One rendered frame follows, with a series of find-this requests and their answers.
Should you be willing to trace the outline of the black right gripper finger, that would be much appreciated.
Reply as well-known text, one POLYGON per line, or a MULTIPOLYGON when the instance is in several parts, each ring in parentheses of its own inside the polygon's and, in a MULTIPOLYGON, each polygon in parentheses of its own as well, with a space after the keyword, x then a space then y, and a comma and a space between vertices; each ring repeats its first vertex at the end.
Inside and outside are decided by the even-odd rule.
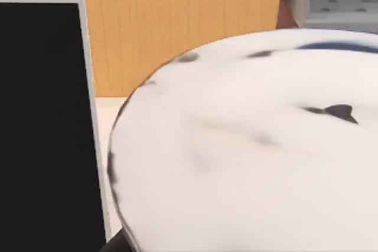
POLYGON ((100 252, 133 252, 133 245, 122 228, 100 249, 100 252))

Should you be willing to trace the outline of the white cup with dark marks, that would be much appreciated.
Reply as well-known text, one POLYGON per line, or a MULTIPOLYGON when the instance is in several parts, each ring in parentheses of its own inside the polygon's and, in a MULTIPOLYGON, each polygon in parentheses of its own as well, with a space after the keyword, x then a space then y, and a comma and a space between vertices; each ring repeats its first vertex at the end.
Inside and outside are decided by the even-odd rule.
POLYGON ((378 252, 378 34, 187 50, 127 97, 107 152, 126 252, 378 252))

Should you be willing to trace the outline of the framed blackboard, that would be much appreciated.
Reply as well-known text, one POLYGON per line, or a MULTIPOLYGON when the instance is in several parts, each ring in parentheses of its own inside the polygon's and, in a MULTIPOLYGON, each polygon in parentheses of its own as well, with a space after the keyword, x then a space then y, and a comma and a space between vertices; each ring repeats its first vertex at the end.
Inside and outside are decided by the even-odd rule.
POLYGON ((0 0, 0 252, 99 252, 104 193, 85 0, 0 0))

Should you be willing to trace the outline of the pale wooden drawer front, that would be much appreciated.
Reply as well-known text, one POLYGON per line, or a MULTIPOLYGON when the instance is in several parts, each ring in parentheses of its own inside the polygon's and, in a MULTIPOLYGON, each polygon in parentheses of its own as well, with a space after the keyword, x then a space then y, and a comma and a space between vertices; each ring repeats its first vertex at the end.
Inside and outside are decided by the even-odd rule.
POLYGON ((180 52, 276 27, 280 0, 85 0, 95 92, 127 96, 180 52))

